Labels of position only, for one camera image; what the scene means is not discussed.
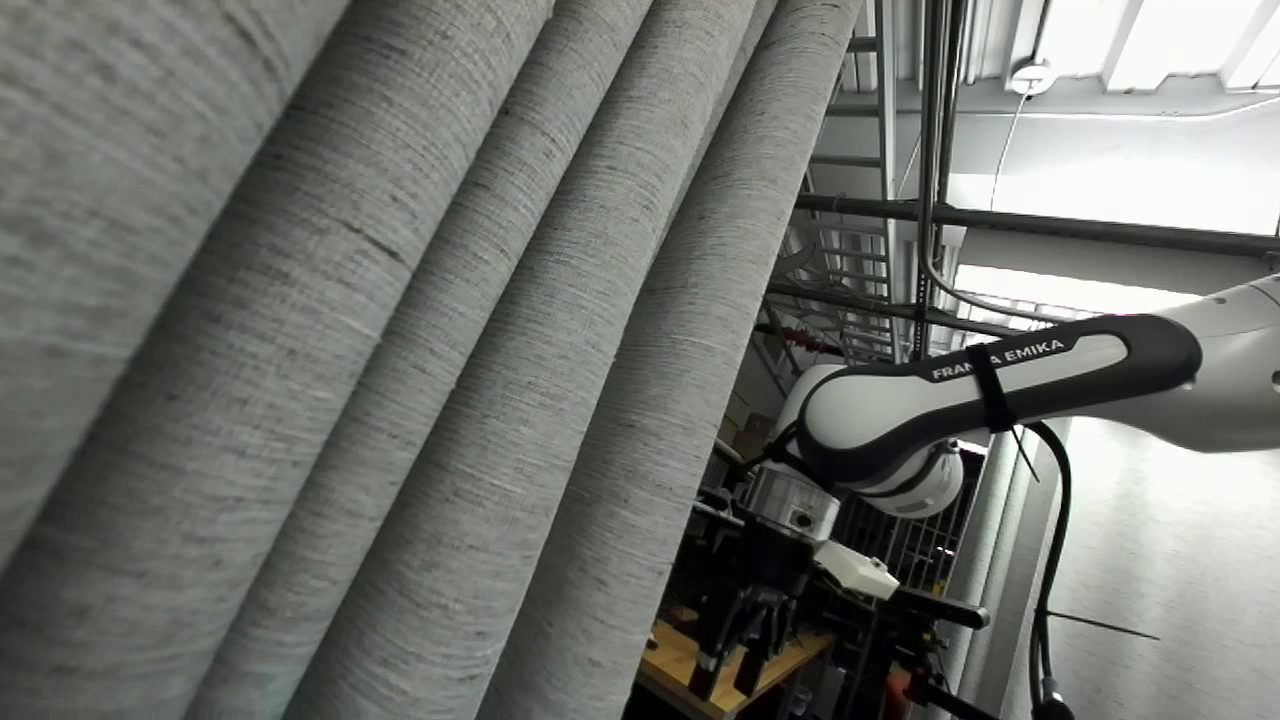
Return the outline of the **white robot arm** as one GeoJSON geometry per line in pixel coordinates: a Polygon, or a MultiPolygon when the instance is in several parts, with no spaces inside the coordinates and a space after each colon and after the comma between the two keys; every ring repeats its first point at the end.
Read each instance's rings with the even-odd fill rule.
{"type": "Polygon", "coordinates": [[[954,441],[1098,417],[1191,454],[1280,444],[1280,275],[1191,306],[1069,319],[894,367],[816,365],[748,473],[744,516],[801,544],[842,496],[922,520],[960,496],[954,441]]]}

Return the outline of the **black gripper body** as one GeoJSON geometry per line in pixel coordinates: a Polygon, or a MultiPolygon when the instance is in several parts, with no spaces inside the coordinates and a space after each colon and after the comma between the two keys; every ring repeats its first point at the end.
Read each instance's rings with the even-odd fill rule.
{"type": "Polygon", "coordinates": [[[840,516],[840,500],[786,463],[756,463],[744,473],[737,508],[797,542],[829,542],[840,516]]]}

